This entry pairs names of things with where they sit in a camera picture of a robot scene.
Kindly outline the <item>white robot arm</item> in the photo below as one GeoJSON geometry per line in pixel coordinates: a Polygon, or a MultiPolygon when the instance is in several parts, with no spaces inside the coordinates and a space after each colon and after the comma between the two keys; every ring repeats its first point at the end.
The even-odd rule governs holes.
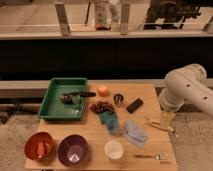
{"type": "Polygon", "coordinates": [[[168,72],[165,88],[159,94],[160,106],[165,111],[178,111],[185,102],[213,117],[213,90],[203,84],[207,79],[205,68],[190,64],[168,72]]]}

